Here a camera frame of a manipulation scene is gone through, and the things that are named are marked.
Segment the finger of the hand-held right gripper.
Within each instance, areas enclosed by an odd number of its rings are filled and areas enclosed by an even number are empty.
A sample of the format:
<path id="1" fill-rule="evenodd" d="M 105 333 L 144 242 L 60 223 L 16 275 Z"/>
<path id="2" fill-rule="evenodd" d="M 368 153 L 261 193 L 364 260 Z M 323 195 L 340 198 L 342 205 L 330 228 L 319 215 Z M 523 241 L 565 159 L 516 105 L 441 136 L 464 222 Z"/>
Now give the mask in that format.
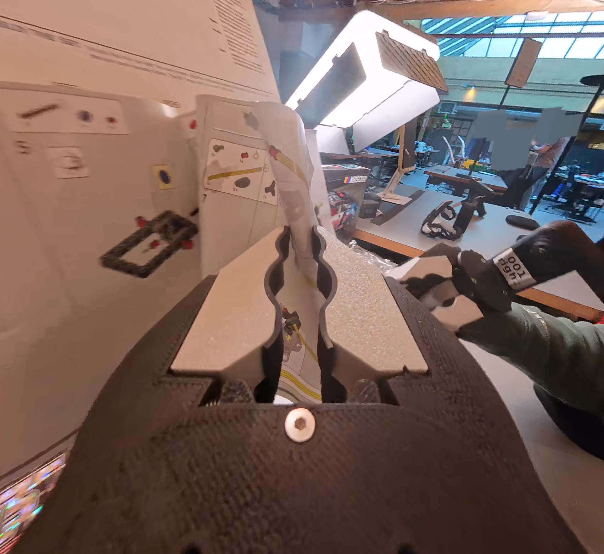
<path id="1" fill-rule="evenodd" d="M 419 302 L 446 329 L 456 333 L 462 327 L 472 324 L 483 317 L 479 306 L 460 294 L 451 280 L 433 286 L 419 297 Z"/>
<path id="2" fill-rule="evenodd" d="M 386 277 L 402 285 L 412 295 L 425 295 L 431 289 L 451 281 L 458 266 L 461 248 L 440 242 L 419 257 L 386 272 Z"/>

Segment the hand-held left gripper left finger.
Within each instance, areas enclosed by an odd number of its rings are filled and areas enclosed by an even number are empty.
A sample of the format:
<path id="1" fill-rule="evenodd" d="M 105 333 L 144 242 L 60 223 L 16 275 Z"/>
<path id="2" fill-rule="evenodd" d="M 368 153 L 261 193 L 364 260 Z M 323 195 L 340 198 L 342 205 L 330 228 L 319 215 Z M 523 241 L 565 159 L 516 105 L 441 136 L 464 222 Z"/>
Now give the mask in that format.
<path id="1" fill-rule="evenodd" d="M 283 362 L 284 286 L 289 227 L 277 227 L 216 275 L 170 370 L 178 376 L 242 380 L 257 399 L 274 399 Z"/>

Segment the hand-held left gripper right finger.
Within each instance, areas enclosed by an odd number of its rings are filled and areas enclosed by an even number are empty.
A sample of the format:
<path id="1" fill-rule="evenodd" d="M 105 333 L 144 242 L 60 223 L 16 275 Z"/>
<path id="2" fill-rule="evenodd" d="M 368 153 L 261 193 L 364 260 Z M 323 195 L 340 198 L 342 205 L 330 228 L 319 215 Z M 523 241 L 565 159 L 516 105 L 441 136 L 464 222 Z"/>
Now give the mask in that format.
<path id="1" fill-rule="evenodd" d="M 321 226 L 312 229 L 321 398 L 346 399 L 359 381 L 381 384 L 428 365 L 382 273 Z"/>

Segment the lego instruction booklet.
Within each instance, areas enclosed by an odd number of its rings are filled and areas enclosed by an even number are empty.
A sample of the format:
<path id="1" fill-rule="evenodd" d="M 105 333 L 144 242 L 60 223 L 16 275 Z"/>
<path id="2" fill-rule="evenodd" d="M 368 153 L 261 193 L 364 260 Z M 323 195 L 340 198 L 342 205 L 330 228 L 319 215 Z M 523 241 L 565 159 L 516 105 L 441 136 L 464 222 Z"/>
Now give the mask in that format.
<path id="1" fill-rule="evenodd" d="M 167 113 L 1 83 L 2 480 L 64 451 L 132 347 L 277 227 L 289 227 L 277 300 L 313 307 L 325 185 L 297 114 L 206 95 Z"/>

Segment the person's right forearm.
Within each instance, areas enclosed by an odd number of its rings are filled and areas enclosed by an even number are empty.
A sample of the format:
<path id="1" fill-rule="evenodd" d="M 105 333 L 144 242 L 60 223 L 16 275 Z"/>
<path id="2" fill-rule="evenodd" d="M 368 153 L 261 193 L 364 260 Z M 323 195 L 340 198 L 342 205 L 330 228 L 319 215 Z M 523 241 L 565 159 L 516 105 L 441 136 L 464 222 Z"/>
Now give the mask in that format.
<path id="1" fill-rule="evenodd" d="M 533 306 L 483 310 L 457 336 L 507 361 L 550 396 L 603 419 L 603 324 L 573 322 Z"/>

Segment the black lego set box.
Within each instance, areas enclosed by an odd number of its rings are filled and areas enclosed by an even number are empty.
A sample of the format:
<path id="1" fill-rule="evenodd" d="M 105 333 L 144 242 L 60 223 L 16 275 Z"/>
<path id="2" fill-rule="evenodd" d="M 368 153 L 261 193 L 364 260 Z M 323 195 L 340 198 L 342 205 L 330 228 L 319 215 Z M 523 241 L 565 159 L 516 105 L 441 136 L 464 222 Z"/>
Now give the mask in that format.
<path id="1" fill-rule="evenodd" d="M 330 222 L 337 238 L 350 243 L 356 229 L 370 169 L 354 164 L 322 165 Z"/>

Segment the background work table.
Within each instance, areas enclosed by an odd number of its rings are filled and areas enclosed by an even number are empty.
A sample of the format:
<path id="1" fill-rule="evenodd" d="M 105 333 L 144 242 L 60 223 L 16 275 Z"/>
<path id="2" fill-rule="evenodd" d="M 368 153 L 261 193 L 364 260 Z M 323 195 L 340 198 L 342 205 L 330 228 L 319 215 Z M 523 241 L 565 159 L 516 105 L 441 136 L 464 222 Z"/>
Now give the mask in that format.
<path id="1" fill-rule="evenodd" d="M 436 239 L 421 233 L 420 228 L 424 218 L 439 204 L 445 201 L 457 203 L 462 199 L 405 184 L 399 185 L 396 191 L 397 194 L 406 197 L 420 192 L 420 196 L 382 225 L 373 223 L 371 219 L 359 218 L 355 239 L 406 257 L 420 256 L 437 243 Z M 485 207 L 486 216 L 480 218 L 475 215 L 459 241 L 445 243 L 462 249 L 473 249 L 485 258 L 490 258 L 511 247 L 518 237 L 528 234 L 527 231 L 506 222 L 508 215 L 525 216 L 526 213 L 492 204 L 486 204 Z M 589 322 L 598 322 L 603 316 L 603 302 L 577 273 L 567 274 L 522 292 L 519 300 L 522 304 L 544 306 L 552 311 L 561 312 L 563 316 Z"/>

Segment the black white headset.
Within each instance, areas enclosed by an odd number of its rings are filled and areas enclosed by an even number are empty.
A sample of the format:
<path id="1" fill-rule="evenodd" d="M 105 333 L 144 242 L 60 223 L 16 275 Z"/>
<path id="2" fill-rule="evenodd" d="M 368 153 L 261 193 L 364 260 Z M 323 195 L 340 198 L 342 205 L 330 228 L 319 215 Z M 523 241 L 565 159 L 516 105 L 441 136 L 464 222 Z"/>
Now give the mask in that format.
<path id="1" fill-rule="evenodd" d="M 457 225 L 463 203 L 452 200 L 440 203 L 423 220 L 420 232 L 429 238 L 459 240 L 464 233 L 464 228 Z"/>

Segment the black handheld device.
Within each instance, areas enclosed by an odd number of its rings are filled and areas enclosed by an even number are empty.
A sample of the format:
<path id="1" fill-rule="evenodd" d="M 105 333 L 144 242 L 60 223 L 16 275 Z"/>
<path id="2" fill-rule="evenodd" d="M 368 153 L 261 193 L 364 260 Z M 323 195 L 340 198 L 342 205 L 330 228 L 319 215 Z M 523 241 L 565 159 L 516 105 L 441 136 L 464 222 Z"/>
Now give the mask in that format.
<path id="1" fill-rule="evenodd" d="M 486 214 L 484 195 L 474 196 L 463 200 L 452 227 L 453 240 L 457 241 L 461 239 L 474 215 L 477 215 L 479 218 L 484 218 Z"/>

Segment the black desk mat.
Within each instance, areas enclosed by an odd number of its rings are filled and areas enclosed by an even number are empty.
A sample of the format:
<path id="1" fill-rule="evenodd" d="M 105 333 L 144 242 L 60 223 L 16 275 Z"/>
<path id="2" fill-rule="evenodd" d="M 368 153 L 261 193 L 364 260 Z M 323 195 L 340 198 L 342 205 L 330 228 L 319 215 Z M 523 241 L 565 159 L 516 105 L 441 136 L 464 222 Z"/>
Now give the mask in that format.
<path id="1" fill-rule="evenodd" d="M 377 226 L 382 226 L 386 222 L 394 219 L 398 214 L 403 212 L 405 208 L 415 203 L 426 191 L 423 189 L 417 189 L 412 192 L 410 196 L 404 196 L 402 204 L 396 204 L 391 201 L 382 201 L 376 211 L 374 218 L 370 219 L 370 222 Z"/>

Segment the light panel on wooden stand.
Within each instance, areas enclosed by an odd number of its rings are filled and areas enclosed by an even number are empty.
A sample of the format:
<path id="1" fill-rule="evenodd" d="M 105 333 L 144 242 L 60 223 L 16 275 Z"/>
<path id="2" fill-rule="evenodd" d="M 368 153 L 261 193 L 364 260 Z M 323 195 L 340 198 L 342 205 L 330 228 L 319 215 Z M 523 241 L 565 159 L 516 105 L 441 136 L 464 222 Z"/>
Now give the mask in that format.
<path id="1" fill-rule="evenodd" d="M 355 14 L 286 105 L 306 127 L 352 128 L 365 150 L 440 103 L 448 86 L 437 41 L 380 14 Z"/>

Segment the hanging cardboard sign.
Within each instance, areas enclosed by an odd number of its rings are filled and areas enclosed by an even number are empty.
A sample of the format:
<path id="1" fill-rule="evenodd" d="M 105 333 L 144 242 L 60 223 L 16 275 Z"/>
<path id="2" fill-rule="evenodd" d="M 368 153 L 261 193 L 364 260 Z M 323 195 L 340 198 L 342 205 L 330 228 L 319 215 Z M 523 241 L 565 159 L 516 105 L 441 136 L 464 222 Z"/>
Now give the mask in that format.
<path id="1" fill-rule="evenodd" d="M 506 77 L 505 84 L 507 87 L 523 88 L 526 85 L 538 59 L 541 47 L 542 42 L 536 39 L 523 39 L 516 58 Z"/>

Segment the colourful sticker sheet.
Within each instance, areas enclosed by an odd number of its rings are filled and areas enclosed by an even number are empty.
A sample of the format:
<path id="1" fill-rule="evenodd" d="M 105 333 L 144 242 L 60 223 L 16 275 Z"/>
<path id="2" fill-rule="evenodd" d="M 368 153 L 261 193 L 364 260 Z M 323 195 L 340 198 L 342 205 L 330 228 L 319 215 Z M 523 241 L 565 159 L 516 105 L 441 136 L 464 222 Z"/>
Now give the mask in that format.
<path id="1" fill-rule="evenodd" d="M 40 514 L 67 458 L 62 452 L 1 490 L 1 553 L 9 553 Z"/>

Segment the white printed instruction sheet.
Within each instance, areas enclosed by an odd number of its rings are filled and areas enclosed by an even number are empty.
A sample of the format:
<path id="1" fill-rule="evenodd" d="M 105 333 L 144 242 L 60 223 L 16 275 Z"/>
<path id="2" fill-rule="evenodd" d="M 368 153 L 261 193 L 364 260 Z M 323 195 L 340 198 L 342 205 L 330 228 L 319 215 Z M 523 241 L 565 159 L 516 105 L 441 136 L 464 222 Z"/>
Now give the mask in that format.
<path id="1" fill-rule="evenodd" d="M 1 0 L 1 80 L 280 101 L 252 0 Z"/>

